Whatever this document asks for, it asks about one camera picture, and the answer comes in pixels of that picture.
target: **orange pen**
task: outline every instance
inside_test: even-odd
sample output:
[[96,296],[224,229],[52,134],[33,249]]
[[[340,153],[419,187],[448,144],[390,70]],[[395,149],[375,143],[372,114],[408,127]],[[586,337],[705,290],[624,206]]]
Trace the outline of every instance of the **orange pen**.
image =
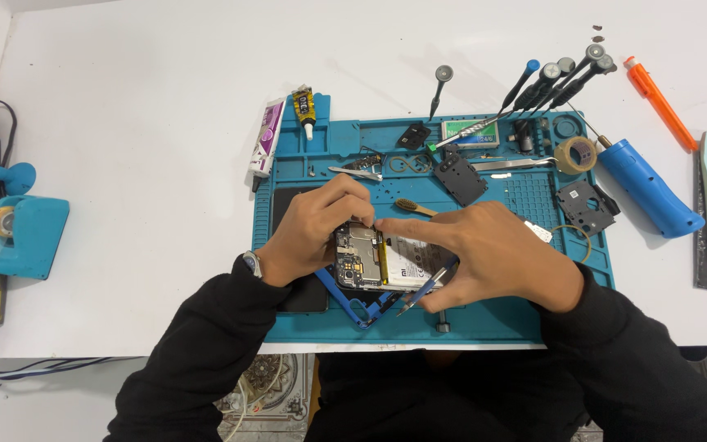
[[656,84],[651,79],[651,76],[648,75],[643,65],[641,65],[634,56],[631,56],[626,59],[624,66],[628,69],[627,74],[629,78],[632,79],[632,84],[648,98],[653,108],[656,109],[656,112],[658,112],[659,116],[664,120],[664,123],[667,124],[667,127],[673,132],[675,139],[687,149],[693,151],[697,150],[697,142],[694,141],[694,138],[692,138],[686,126],[681,123],[681,119],[678,118],[678,115],[675,115],[673,108],[671,108],[667,100],[664,99],[662,92],[659,92],[659,88],[656,87]]

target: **battery label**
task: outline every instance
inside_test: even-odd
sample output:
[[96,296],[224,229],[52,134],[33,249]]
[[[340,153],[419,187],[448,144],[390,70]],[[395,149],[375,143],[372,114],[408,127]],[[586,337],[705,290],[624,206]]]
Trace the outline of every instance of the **battery label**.
[[452,256],[443,247],[415,239],[387,236],[384,241],[387,243],[387,278],[391,286],[421,287]]

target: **blue silicone repair mat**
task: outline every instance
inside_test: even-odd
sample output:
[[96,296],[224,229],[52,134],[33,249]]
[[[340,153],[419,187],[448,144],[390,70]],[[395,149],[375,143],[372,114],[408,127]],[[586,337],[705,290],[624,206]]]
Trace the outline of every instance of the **blue silicone repair mat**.
[[[409,150],[396,144],[398,138],[410,124],[422,121],[420,118],[396,120],[343,120],[329,121],[328,95],[315,94],[317,123],[313,140],[307,141],[304,130],[299,126],[293,112],[293,102],[288,98],[280,139],[277,145],[272,177],[264,180],[255,195],[253,221],[253,249],[259,248],[269,239],[270,208],[272,192],[289,186],[320,186],[335,176],[327,169],[329,166],[343,166],[353,160],[368,155],[360,153],[361,146],[368,146],[387,155],[383,167],[383,181],[378,183],[369,179],[360,179],[369,190],[371,203],[376,208],[377,218],[386,217],[427,217],[406,212],[394,206],[399,197],[408,198],[420,205],[438,212],[457,210],[460,205],[447,193],[446,188],[430,170],[416,173],[410,168],[396,172],[389,163],[393,156],[402,156],[410,160],[413,156],[425,153],[423,148]],[[433,118],[425,126],[432,129],[426,142],[438,142],[441,122],[444,120],[481,120],[492,114],[441,116]],[[487,161],[473,156],[489,153],[491,156],[503,156],[494,160],[525,158],[518,152],[516,142],[507,141],[514,134],[513,123],[516,118],[499,120],[498,134],[500,144],[488,149],[461,150],[463,157],[472,163]],[[552,150],[560,142],[573,136],[585,136],[585,126],[574,113],[551,112],[542,118],[530,120],[534,139],[532,158],[551,156]],[[400,170],[404,164],[400,160],[393,163]],[[511,173],[508,178],[492,178],[493,174]],[[510,171],[487,171],[480,175],[488,183],[480,201],[501,201],[513,212],[525,216],[530,221],[550,230],[559,224],[565,224],[563,213],[556,204],[555,192],[576,181],[586,179],[594,184],[593,170],[579,176],[568,176],[552,166],[533,167]],[[582,235],[572,229],[560,229],[555,232],[551,245],[571,257],[581,260],[585,256],[588,244]],[[613,272],[607,242],[604,233],[592,237],[591,256],[586,261],[594,271],[596,281],[614,288]],[[538,268],[543,264],[532,256],[524,256],[515,266]],[[402,306],[398,301],[383,317],[369,329],[360,329],[345,314],[336,301],[329,301],[325,313],[282,314],[277,323],[266,335],[267,342],[357,342],[363,344],[528,344],[541,343],[539,317],[529,306],[528,301],[517,297],[504,297],[475,302],[464,307],[455,307],[446,312],[447,321],[452,326],[450,333],[435,331],[437,314],[430,314],[415,307],[399,318],[395,317]]]

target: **white table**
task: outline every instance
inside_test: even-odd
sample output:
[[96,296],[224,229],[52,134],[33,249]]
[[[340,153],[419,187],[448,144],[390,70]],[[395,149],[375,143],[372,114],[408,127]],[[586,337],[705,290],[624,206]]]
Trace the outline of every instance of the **white table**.
[[[579,61],[603,35],[618,72],[575,105],[691,204],[692,156],[621,64],[636,55],[699,138],[707,2],[527,3],[123,0],[16,16],[0,72],[19,119],[13,162],[32,162],[32,194],[70,200],[71,212],[49,279],[11,279],[0,357],[149,354],[182,300],[250,248],[245,170],[259,117],[302,83],[332,96],[333,120],[427,115],[433,73],[448,64],[437,114],[495,112],[528,59]],[[662,239],[596,172],[623,209],[606,232],[617,287],[678,344],[707,345],[692,236]]]

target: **wristwatch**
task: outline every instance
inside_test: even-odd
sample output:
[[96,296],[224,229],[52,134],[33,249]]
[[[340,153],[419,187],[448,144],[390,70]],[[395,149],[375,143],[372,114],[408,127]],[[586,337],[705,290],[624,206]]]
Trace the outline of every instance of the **wristwatch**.
[[261,258],[247,250],[242,254],[242,259],[244,259],[244,263],[250,267],[250,270],[253,272],[255,277],[258,279],[263,279],[263,274],[261,273]]

